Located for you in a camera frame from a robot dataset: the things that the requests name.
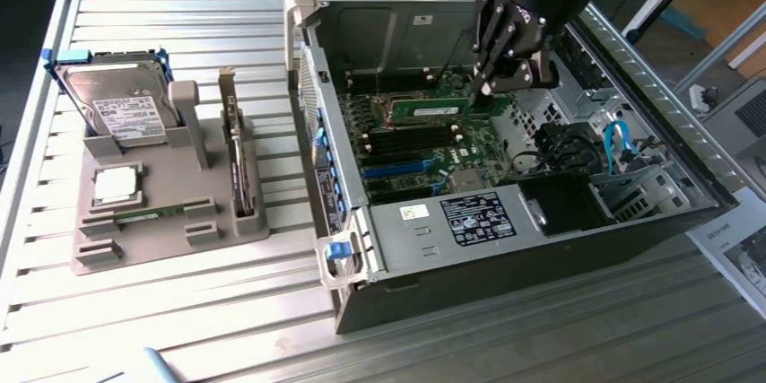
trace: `warning label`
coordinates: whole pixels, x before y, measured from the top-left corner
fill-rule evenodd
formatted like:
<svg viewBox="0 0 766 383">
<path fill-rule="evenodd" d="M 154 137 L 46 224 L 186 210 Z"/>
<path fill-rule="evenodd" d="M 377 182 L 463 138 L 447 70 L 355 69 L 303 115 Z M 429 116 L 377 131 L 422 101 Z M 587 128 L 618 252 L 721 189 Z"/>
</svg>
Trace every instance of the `warning label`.
<svg viewBox="0 0 766 383">
<path fill-rule="evenodd" d="M 147 138 L 166 134 L 151 96 L 94 100 L 94 105 L 115 139 Z"/>
<path fill-rule="evenodd" d="M 461 246 L 514 237 L 517 230 L 498 194 L 457 197 L 442 201 L 453 236 Z"/>
</svg>

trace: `power supply label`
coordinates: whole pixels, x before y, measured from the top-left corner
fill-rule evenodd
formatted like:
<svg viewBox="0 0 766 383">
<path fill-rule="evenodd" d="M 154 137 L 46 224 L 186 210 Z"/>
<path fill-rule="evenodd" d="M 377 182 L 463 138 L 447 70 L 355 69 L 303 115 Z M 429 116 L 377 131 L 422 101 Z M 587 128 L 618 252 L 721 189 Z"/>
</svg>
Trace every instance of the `power supply label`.
<svg viewBox="0 0 766 383">
<path fill-rule="evenodd" d="M 495 192 L 447 199 L 442 209 L 455 242 L 463 247 L 517 235 Z"/>
</svg>

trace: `motherboard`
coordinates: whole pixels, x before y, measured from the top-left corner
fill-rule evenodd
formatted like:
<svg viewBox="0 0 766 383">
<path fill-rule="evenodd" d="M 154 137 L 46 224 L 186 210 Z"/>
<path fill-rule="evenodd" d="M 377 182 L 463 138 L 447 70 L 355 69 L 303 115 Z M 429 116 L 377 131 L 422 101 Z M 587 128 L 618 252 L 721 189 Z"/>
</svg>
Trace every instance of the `motherboard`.
<svg viewBox="0 0 766 383">
<path fill-rule="evenodd" d="M 367 85 L 350 75 L 339 95 L 370 202 L 382 205 L 494 186 L 510 160 L 490 117 L 503 113 L 510 99 L 498 95 L 489 107 L 473 109 L 463 73 L 433 76 L 425 71 L 410 81 L 375 79 Z"/>
</svg>

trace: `aluminum table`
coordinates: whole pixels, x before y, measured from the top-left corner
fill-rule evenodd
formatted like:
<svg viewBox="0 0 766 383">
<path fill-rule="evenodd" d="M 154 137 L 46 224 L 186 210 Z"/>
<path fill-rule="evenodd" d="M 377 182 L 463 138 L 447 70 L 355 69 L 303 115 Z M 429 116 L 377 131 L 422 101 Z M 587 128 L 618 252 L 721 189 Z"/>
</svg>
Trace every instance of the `aluminum table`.
<svg viewBox="0 0 766 383">
<path fill-rule="evenodd" d="M 0 195 L 0 381 L 88 381 L 88 366 L 139 346 L 184 381 L 764 381 L 764 321 L 682 237 L 625 265 L 334 334 L 282 9 L 282 0 L 56 0 L 46 46 L 162 44 L 175 78 L 200 84 L 202 118 L 221 109 L 218 67 L 238 69 L 275 229 L 257 243 L 75 276 L 83 121 L 39 67 Z"/>
</svg>

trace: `hard drive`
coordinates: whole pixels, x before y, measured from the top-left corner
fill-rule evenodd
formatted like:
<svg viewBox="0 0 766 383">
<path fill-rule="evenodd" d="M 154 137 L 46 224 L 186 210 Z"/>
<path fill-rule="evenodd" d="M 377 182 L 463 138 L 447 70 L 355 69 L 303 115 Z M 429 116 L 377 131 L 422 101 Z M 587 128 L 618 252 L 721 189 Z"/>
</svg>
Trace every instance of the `hard drive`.
<svg viewBox="0 0 766 383">
<path fill-rule="evenodd" d="M 98 53 L 66 50 L 50 70 L 87 122 L 90 135 L 111 135 L 120 147 L 162 144 L 180 126 L 170 104 L 172 76 L 163 50 Z"/>
</svg>

